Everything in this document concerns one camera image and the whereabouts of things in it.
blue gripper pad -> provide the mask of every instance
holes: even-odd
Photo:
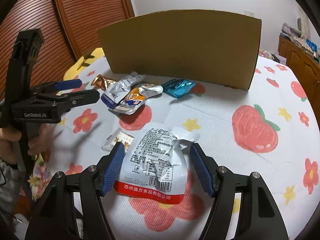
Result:
[[[203,191],[208,193],[209,197],[213,197],[215,190],[212,187],[212,177],[194,145],[191,145],[190,148],[190,158],[200,180]]]
[[[55,84],[54,88],[58,91],[75,89],[82,86],[81,79],[72,79],[66,81],[59,81]]]
[[[116,177],[119,175],[123,158],[124,158],[124,144],[121,143],[109,167],[104,173],[103,184],[101,189],[102,196],[105,196],[109,191],[111,191],[113,184],[116,181]]]

wooden louvered door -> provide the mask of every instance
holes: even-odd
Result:
[[[100,46],[97,29],[133,16],[130,0],[19,0],[0,25],[1,99],[20,30],[41,28],[45,39],[32,72],[35,85],[61,80],[81,55]]]
[[[19,0],[0,26],[1,93],[17,35],[20,30],[32,28],[41,28],[45,43],[33,68],[31,85],[61,79],[67,67],[74,63],[52,0]]]
[[[96,30],[132,17],[124,0],[62,0],[65,24],[70,26],[81,54],[100,46]]]

cardboard sheet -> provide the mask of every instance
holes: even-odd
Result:
[[[113,73],[172,76],[248,90],[261,20],[214,10],[142,15],[97,31]]]

yellow pillow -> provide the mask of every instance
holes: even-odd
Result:
[[[71,68],[64,74],[63,80],[74,79],[79,73],[85,70],[89,65],[95,62],[98,58],[104,56],[102,48],[96,48],[92,52],[87,52],[82,56]]]

bed sheet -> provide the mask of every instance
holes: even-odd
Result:
[[[81,89],[93,88],[91,81],[98,74],[115,80],[124,76],[113,74],[102,57],[79,74]],[[170,79],[145,78],[156,84]],[[74,122],[79,117],[82,121]],[[101,146],[117,128],[135,136],[150,121],[199,133],[198,143],[204,152],[234,173],[249,175],[258,171],[279,207],[291,239],[304,228],[319,203],[320,136],[311,105],[292,71],[263,57],[258,58],[249,91],[197,82],[180,99],[162,93],[149,98],[130,116],[109,111],[101,100],[74,108],[62,116],[60,124],[48,127],[53,141],[46,165],[51,174],[81,172],[106,154]],[[203,192],[187,156],[186,161],[187,197],[175,207],[114,190],[102,198],[117,240],[199,238],[213,199]],[[235,234],[240,197],[241,194],[235,195],[227,239]],[[81,209],[78,194],[75,206]]]

